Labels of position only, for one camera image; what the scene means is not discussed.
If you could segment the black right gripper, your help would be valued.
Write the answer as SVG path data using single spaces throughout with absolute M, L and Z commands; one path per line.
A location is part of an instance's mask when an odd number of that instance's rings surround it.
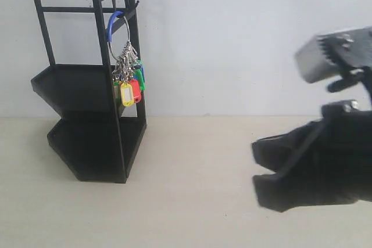
M 321 115 L 329 122 L 322 155 L 303 157 L 288 171 L 282 166 L 323 126 L 321 121 L 251 143 L 255 163 L 275 172 L 252 177 L 259 206 L 283 213 L 371 201 L 371 109 L 362 110 L 356 99 L 346 99 L 322 105 Z

